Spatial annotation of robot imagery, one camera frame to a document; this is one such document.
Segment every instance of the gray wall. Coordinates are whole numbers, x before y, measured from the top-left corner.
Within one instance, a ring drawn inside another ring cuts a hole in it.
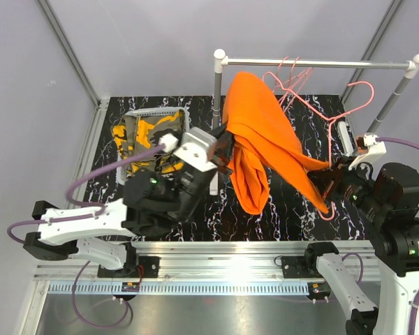
[[[388,35],[378,48],[374,60],[412,59],[417,53],[419,53],[419,0],[406,1]],[[369,70],[365,73],[363,79],[374,85],[376,97],[366,110],[351,115],[352,125],[357,135],[367,130],[402,76],[403,71],[395,70]],[[347,105],[349,107],[359,105],[367,100],[368,96],[366,89],[357,89]],[[377,133],[380,136],[398,137],[419,143],[419,73],[401,95]],[[378,170],[382,164],[395,161],[410,165],[419,171],[417,150],[398,144],[387,144],[386,147],[388,153],[378,162],[376,166]]]
[[[212,94],[217,48],[232,57],[357,60],[390,1],[50,3],[95,90],[105,97]],[[267,70],[228,67],[224,91],[242,69],[261,76]],[[317,69],[302,93],[340,94],[351,74]]]
[[[36,266],[6,228],[36,200],[64,205],[92,115],[36,2],[0,0],[0,334],[20,324]]]

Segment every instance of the metal frame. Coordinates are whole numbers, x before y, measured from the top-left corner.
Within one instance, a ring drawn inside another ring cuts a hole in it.
[[[89,96],[90,100],[92,101],[93,105],[95,107],[98,107],[99,102],[101,98],[98,96],[98,94],[95,92],[93,86],[90,83],[89,78],[84,72],[84,69],[81,67],[81,64],[76,57],[75,52],[73,51],[73,48],[71,47],[66,34],[64,30],[62,29],[62,26],[56,16],[56,14],[53,11],[53,8],[50,5],[50,2],[48,0],[36,0],[36,3],[39,5],[39,8],[42,10],[42,13],[44,14],[45,18],[48,21],[48,24],[51,27],[51,30],[53,31],[53,34],[56,36],[56,39],[58,40],[59,44],[61,45],[62,50],[64,51],[68,62],[70,63],[71,67],[75,71],[79,81],[81,82],[82,86],[84,87],[84,90],[86,91],[87,95]]]
[[[139,256],[160,258],[159,277],[146,281],[215,283],[234,281],[276,283],[285,281],[282,270],[274,263],[280,255],[303,255],[311,241],[258,241],[258,242],[150,242],[135,241],[132,245]],[[369,241],[334,241],[340,254],[359,253],[365,265],[364,281],[379,281],[377,258]],[[34,280],[72,281],[84,260],[40,262]],[[360,263],[354,258],[345,260],[353,276],[360,273]],[[97,264],[90,264],[82,280],[108,281],[97,278]],[[115,278],[113,282],[136,281],[136,278]]]
[[[227,65],[251,65],[251,66],[297,66],[297,67],[314,67],[314,68],[374,68],[385,70],[405,70],[404,76],[397,85],[395,91],[388,98],[386,104],[377,115],[373,124],[369,127],[369,132],[375,131],[384,117],[389,113],[390,108],[402,94],[405,87],[411,79],[413,79],[419,71],[419,54],[415,55],[413,60],[405,63],[379,62],[379,61],[317,61],[317,60],[294,60],[294,59],[241,59],[229,58],[225,51],[218,49],[214,52],[214,105],[213,105],[213,122],[212,126],[217,127],[220,122],[220,101],[223,67]]]
[[[380,24],[378,25],[377,30],[374,32],[374,35],[372,36],[365,52],[363,53],[363,56],[361,58],[362,61],[368,61],[371,59],[378,45],[383,40],[383,37],[388,31],[388,28],[390,27],[391,23],[396,18],[400,8],[405,2],[406,0],[392,0],[385,15],[382,17],[382,20]],[[357,82],[358,80],[360,80],[363,74],[363,70],[364,70],[363,68],[358,68],[357,70],[355,70],[349,82]],[[344,93],[341,95],[341,101],[343,101],[343,104],[345,104],[346,101],[349,99],[354,88],[355,86],[349,86],[344,90]]]
[[[90,127],[87,131],[87,135],[81,149],[80,159],[78,161],[78,166],[76,167],[76,173],[72,182],[85,176],[91,170],[96,148],[98,146],[99,136],[101,135],[101,130],[103,129],[105,115],[107,114],[109,101],[110,99],[101,100],[99,107],[95,112],[93,119],[91,120]],[[82,199],[84,197],[86,188],[87,183],[75,189],[73,197],[75,199]],[[64,205],[64,208],[67,209],[72,209],[74,207],[75,205],[71,204],[70,202],[66,202]]]
[[[48,293],[71,295],[74,281],[52,281]],[[80,281],[78,295],[133,295],[123,289],[121,282]],[[146,281],[137,295],[308,295],[309,286],[304,281],[276,281],[274,283],[192,282],[192,281]]]
[[[49,287],[49,282],[39,281],[34,283],[34,293],[24,318],[24,323],[20,331],[21,335],[36,334]]]

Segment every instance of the marble table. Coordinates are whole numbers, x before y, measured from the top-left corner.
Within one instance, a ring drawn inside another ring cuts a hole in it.
[[[344,109],[338,96],[309,95],[303,98],[328,117]],[[92,169],[117,160],[117,149],[110,129],[129,110],[146,107],[181,106],[190,114],[190,126],[209,130],[211,96],[139,96],[112,97],[99,138]],[[295,100],[286,116],[301,140],[306,155],[328,159],[328,125]],[[335,156],[342,147],[337,128],[332,128],[332,150]],[[357,211],[343,202],[336,203],[335,217],[322,220],[314,206],[288,185],[278,174],[267,169],[269,200],[261,215],[245,213],[237,201],[229,178],[222,176],[219,195],[207,194],[196,209],[193,220],[180,223],[165,236],[134,237],[133,241],[297,241],[364,239],[365,229]],[[116,182],[115,171],[92,179],[87,184],[85,201],[110,202],[122,196],[123,187]]]

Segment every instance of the vertical pole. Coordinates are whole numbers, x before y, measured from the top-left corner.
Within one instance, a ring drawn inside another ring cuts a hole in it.
[[[402,5],[406,2],[406,0],[392,0],[391,4],[389,5],[385,15],[382,17],[380,24],[377,27],[377,30],[374,32],[365,53],[363,54],[361,60],[368,61],[372,58],[372,55],[375,53],[378,45],[385,37],[385,34],[388,31],[391,23],[395,20],[398,12]],[[362,77],[364,68],[358,68],[354,71],[349,82],[357,82]],[[349,86],[345,89],[344,93],[341,95],[341,101],[343,104],[346,104],[346,101],[351,96],[352,91],[354,90],[355,86]]]
[[[221,93],[222,93],[222,61],[225,59],[226,53],[222,49],[214,51],[214,101],[212,106],[212,128],[215,129],[221,124]],[[219,189],[219,173],[209,184],[209,194],[217,195]]]
[[[90,97],[91,102],[95,106],[96,109],[99,108],[99,102],[101,98],[95,92],[93,85],[91,84],[89,78],[84,72],[84,69],[81,67],[81,64],[76,57],[73,48],[70,45],[70,42],[67,39],[67,36],[62,29],[62,26],[57,19],[56,14],[54,13],[53,8],[50,5],[48,0],[36,0],[37,4],[39,5],[42,13],[46,17],[54,35],[56,36],[59,44],[61,45],[62,50],[65,52],[65,55],[70,62],[71,67],[75,71],[79,81],[81,82],[82,86],[84,87],[85,93]]]
[[[385,105],[382,107],[381,111],[376,116],[375,120],[369,126],[367,133],[375,133],[377,128],[381,125],[385,117],[391,110],[391,107],[396,103],[397,99],[401,96],[402,92],[405,90],[405,87],[409,82],[416,76],[419,71],[419,54],[415,55],[413,61],[411,62],[409,68],[406,69],[404,77],[397,85],[396,89],[390,95]]]

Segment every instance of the orange cloth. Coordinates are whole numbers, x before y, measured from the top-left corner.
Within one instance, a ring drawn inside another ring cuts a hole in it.
[[[320,193],[307,171],[321,170],[329,163],[302,153],[301,142],[273,92],[251,73],[238,73],[223,106],[223,122],[235,136],[231,181],[242,208],[260,214],[267,203],[269,186],[263,165],[278,172],[321,212],[327,213]]]

